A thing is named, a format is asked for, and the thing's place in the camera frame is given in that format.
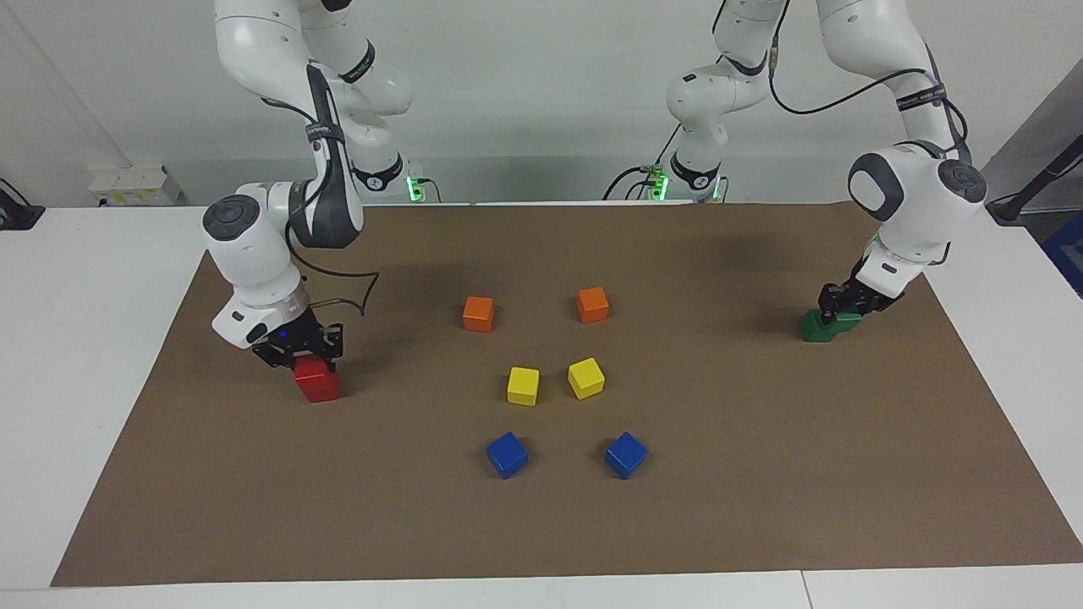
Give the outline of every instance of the green cube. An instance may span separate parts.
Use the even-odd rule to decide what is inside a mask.
[[[858,327],[862,316],[859,313],[839,313],[830,325],[823,325],[820,310],[812,309],[801,318],[801,334],[805,342],[831,342],[839,334]]]

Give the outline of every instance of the blue object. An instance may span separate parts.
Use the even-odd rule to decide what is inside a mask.
[[[1042,249],[1075,288],[1075,293],[1083,297],[1083,213],[1046,239]]]
[[[526,446],[511,431],[500,436],[500,439],[490,444],[485,452],[488,453],[488,461],[493,462],[496,472],[505,480],[526,465]]]
[[[627,480],[647,458],[647,449],[635,436],[625,431],[605,451],[605,463],[616,471],[622,480]]]

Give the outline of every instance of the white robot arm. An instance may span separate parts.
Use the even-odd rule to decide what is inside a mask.
[[[828,284],[820,295],[819,329],[833,338],[828,328],[839,314],[882,311],[927,267],[943,262],[951,238],[982,208],[987,187],[969,164],[965,127],[964,134],[956,132],[950,113],[958,112],[904,0],[817,4],[831,60],[887,85],[906,131],[906,141],[861,156],[850,170],[853,200],[883,224],[849,281]],[[721,117],[771,91],[778,61],[772,34],[788,5],[790,0],[726,0],[715,24],[722,60],[669,88],[669,108],[683,127],[670,169],[697,200],[710,198],[718,180],[726,144]]]
[[[290,260],[290,233],[305,247],[344,248],[364,228],[363,197],[405,191],[406,163],[383,116],[409,108],[409,85],[376,63],[349,27],[352,0],[217,0],[226,72],[264,103],[303,117],[316,178],[246,184],[204,217],[211,257],[234,285],[214,319],[232,345],[273,366],[309,351],[331,370],[341,326],[324,328]]]

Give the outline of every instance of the yellow cube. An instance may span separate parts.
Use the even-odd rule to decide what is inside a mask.
[[[531,368],[511,368],[508,378],[508,402],[519,406],[534,406],[538,403],[538,383],[542,373]]]
[[[605,375],[593,358],[572,364],[567,368],[567,381],[572,384],[575,397],[580,400],[597,396],[605,389]]]

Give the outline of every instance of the white wall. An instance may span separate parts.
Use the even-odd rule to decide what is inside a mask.
[[[165,164],[194,203],[312,171],[296,119],[220,68],[211,0],[3,1],[123,153]],[[657,154],[674,125],[666,85],[717,56],[718,3],[358,0],[355,10],[380,60],[416,83],[414,108],[393,124],[447,198],[589,199]],[[979,166],[1083,55],[1079,0],[909,4],[970,119]],[[791,104],[865,82],[827,61],[812,0],[791,14],[779,87]],[[0,174],[45,205],[83,204],[82,169],[115,155],[73,125],[12,46],[0,40]],[[764,103],[728,125],[734,199],[845,198],[852,159],[902,135],[886,90],[808,118]]]

